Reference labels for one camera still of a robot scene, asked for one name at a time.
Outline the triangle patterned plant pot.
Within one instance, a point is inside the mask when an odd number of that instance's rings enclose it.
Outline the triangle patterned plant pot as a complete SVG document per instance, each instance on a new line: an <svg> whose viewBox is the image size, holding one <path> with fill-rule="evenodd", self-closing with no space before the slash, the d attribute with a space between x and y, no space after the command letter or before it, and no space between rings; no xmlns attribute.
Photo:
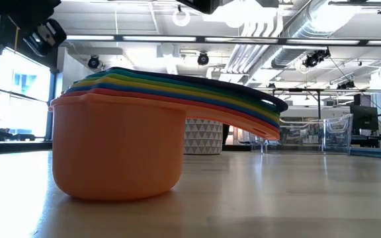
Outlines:
<svg viewBox="0 0 381 238"><path fill-rule="evenodd" d="M223 124L188 118L185 122L185 154L218 155L222 152Z"/></svg>

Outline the clear plastic basket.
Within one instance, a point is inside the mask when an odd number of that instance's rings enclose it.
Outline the clear plastic basket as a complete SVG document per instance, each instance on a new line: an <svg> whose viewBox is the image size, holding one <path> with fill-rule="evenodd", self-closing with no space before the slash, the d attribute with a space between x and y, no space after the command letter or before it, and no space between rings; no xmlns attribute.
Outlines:
<svg viewBox="0 0 381 238"><path fill-rule="evenodd" d="M268 153L350 153L353 115L308 121L281 120L279 140L249 135L252 151Z"/></svg>

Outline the yellow measuring cup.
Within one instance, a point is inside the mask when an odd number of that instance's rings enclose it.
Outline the yellow measuring cup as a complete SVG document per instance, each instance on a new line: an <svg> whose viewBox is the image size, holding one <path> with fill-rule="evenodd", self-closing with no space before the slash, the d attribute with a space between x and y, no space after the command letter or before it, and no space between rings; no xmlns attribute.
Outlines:
<svg viewBox="0 0 381 238"><path fill-rule="evenodd" d="M280 112L273 104L263 100L247 99L244 96L217 89L203 89L178 83L130 78L123 75L84 79L74 83L67 92L85 91L96 88L147 93L178 99L191 99L198 102L218 104L220 106L233 106L234 109L242 109L245 113L256 117L259 116L275 124L278 123L280 116Z"/></svg>

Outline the black workbench frame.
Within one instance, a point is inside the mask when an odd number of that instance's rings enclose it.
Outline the black workbench frame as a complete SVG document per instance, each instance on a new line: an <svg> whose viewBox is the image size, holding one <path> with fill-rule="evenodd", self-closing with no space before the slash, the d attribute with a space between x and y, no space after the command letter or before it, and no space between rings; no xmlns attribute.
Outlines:
<svg viewBox="0 0 381 238"><path fill-rule="evenodd" d="M282 97L289 109L281 113L282 117L292 118L331 118L338 117L347 109L346 104L353 99L345 97L381 94L381 89L301 89L301 88L257 88L258 91L274 97Z"/></svg>

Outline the large window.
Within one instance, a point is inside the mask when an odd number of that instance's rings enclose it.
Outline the large window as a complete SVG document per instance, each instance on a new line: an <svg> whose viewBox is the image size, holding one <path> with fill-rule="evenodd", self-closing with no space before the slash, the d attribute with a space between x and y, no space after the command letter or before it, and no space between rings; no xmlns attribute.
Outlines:
<svg viewBox="0 0 381 238"><path fill-rule="evenodd" d="M51 71L4 49L0 55L0 128L11 134L46 135Z"/></svg>

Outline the blue mat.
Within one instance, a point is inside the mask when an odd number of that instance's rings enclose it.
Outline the blue mat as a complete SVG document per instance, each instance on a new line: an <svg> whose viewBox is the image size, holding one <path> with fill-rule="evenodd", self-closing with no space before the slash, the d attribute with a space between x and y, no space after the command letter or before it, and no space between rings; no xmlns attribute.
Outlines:
<svg viewBox="0 0 381 238"><path fill-rule="evenodd" d="M381 159L381 148L352 147L349 155Z"/></svg>

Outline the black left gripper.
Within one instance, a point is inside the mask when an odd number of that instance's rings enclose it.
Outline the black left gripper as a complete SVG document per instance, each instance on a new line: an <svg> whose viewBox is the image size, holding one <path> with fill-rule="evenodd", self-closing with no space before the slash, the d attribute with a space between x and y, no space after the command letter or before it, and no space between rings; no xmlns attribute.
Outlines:
<svg viewBox="0 0 381 238"><path fill-rule="evenodd" d="M53 14L61 0L0 0L0 15L5 15L20 29L34 30Z"/></svg>

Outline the blue measuring cup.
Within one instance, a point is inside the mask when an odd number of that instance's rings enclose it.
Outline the blue measuring cup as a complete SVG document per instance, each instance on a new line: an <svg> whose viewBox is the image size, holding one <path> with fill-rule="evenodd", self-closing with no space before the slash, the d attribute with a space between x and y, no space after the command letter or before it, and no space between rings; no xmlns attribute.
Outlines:
<svg viewBox="0 0 381 238"><path fill-rule="evenodd" d="M204 108L218 109L227 113L248 116L268 126L278 128L280 114L269 103L249 102L224 96L222 93L204 93L174 87L146 85L131 81L119 83L95 83L80 87L72 87L64 93L65 96L81 95L84 93L99 93L110 96L136 96L142 99L162 100L180 104L195 105Z"/></svg>

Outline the overhead light bar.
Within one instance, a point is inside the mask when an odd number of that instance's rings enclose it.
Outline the overhead light bar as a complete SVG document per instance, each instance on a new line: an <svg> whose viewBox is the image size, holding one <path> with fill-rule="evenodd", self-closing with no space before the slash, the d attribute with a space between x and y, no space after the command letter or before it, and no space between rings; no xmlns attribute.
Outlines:
<svg viewBox="0 0 381 238"><path fill-rule="evenodd" d="M245 44L278 46L381 47L381 39L348 38L275 38L242 36L168 36L168 35L69 35L69 42L142 42L192 44Z"/></svg>

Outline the orange measuring cup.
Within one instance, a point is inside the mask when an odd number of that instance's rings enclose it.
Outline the orange measuring cup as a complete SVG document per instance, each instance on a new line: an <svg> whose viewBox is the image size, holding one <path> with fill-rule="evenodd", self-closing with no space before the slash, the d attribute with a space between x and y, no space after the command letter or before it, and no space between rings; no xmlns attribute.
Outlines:
<svg viewBox="0 0 381 238"><path fill-rule="evenodd" d="M274 126L236 110L136 93L60 97L50 108L53 178L60 190L86 200L137 200L169 191L182 171L187 118L279 137Z"/></svg>

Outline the red measuring cup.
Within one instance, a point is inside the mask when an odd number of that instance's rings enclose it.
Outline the red measuring cup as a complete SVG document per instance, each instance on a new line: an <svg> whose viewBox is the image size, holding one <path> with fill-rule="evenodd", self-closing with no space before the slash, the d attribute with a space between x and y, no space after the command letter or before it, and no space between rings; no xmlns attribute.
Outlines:
<svg viewBox="0 0 381 238"><path fill-rule="evenodd" d="M90 89L85 91L75 91L63 94L63 97L78 97L85 94L99 95L109 102L124 102L131 98L133 102L144 105L162 106L167 108L176 108L186 110L187 117L200 118L223 122L238 128L247 130L254 134L262 136L273 136L278 134L280 126L273 122L268 122L261 117L252 116L242 111L234 109L233 106L220 106L208 102L198 102L191 99L178 99L175 97L151 95L147 93L137 93L128 91L116 91L113 89Z"/></svg>

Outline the black desk monitor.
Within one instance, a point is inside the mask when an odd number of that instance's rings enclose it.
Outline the black desk monitor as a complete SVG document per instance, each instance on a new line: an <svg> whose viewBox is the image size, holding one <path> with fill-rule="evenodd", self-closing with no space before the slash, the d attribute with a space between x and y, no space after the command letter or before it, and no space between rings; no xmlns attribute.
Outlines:
<svg viewBox="0 0 381 238"><path fill-rule="evenodd" d="M378 130L378 111L371 106L351 105L350 113L353 115L353 129L359 130Z"/></svg>

